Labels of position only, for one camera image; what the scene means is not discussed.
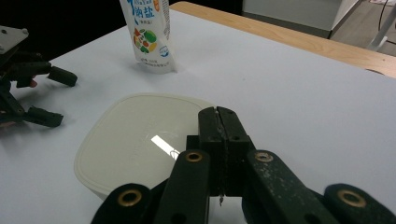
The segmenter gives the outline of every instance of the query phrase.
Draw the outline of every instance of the brass screw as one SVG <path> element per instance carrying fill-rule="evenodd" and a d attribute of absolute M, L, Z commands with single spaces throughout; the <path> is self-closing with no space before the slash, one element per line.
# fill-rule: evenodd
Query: brass screw
<path fill-rule="evenodd" d="M 266 152 L 256 152 L 255 158 L 258 161 L 264 161 L 264 162 L 269 162 L 274 160 L 274 157 Z"/>
<path fill-rule="evenodd" d="M 125 199 L 125 196 L 130 195 L 132 199 Z M 122 194 L 120 194 L 118 202 L 119 205 L 124 207 L 134 206 L 142 200 L 142 193 L 137 189 L 128 189 L 125 190 Z"/>
<path fill-rule="evenodd" d="M 365 207 L 367 205 L 366 200 L 364 200 L 363 197 L 361 197 L 359 194 L 348 190 L 348 189 L 340 189 L 337 192 L 338 198 L 341 199 L 341 201 L 343 201 L 346 204 L 349 204 L 353 207 Z"/>
<path fill-rule="evenodd" d="M 192 162 L 201 161 L 202 158 L 203 158 L 202 154 L 198 152 L 191 152 L 186 155 L 186 160 Z"/>

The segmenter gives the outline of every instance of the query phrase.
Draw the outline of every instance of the wooden table edge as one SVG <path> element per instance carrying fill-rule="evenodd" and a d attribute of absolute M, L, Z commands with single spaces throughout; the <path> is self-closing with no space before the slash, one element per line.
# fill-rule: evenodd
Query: wooden table edge
<path fill-rule="evenodd" d="M 304 34 L 189 2 L 177 2 L 170 6 L 170 8 L 207 21 L 213 21 L 247 33 L 275 40 L 276 42 L 298 49 L 307 50 L 342 63 L 373 70 L 388 77 L 396 77 L 396 57 L 393 56 Z"/>

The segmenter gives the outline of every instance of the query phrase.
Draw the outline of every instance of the cable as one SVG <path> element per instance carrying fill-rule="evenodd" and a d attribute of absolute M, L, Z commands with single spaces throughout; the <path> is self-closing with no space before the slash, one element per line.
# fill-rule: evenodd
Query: cable
<path fill-rule="evenodd" d="M 388 0 L 385 1 L 384 6 L 382 7 L 381 15 L 379 16 L 378 31 L 381 29 L 382 16 L 384 15 L 385 6 L 387 5 L 387 3 L 388 3 Z M 393 41 L 390 41 L 390 40 L 386 40 L 386 42 L 396 45 L 396 42 L 393 42 Z"/>

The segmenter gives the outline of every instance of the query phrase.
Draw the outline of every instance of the table surface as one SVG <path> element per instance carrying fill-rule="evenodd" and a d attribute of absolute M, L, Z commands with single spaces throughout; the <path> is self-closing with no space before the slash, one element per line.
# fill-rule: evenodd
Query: table surface
<path fill-rule="evenodd" d="M 361 49 L 329 39 L 307 35 L 269 23 L 255 21 L 234 14 L 202 7 L 188 2 L 178 2 L 172 9 L 189 15 L 213 21 L 254 35 L 298 49 L 307 50 L 343 63 L 349 63 L 364 69 L 370 69 L 389 77 L 396 77 L 396 57 Z"/>
<path fill-rule="evenodd" d="M 54 129 L 0 130 L 0 223 L 90 223 L 102 201 L 74 174 L 78 149 L 108 108 L 141 92 L 230 108 L 256 148 L 275 152 L 309 188 L 351 184 L 396 212 L 396 79 L 186 13 L 170 16 L 175 73 L 148 74 L 123 27 L 51 61 L 78 76 L 76 87 L 39 76 L 36 88 L 12 90 L 25 108 L 64 120 Z M 240 200 L 214 205 L 210 223 L 244 223 Z"/>

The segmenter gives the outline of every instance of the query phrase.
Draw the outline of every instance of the dark background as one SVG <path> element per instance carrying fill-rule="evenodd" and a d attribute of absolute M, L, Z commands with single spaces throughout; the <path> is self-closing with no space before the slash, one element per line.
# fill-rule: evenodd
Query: dark background
<path fill-rule="evenodd" d="M 170 0 L 172 5 L 177 0 Z M 240 14 L 242 0 L 189 2 Z M 0 0 L 0 25 L 27 28 L 21 49 L 52 60 L 124 26 L 119 0 Z"/>

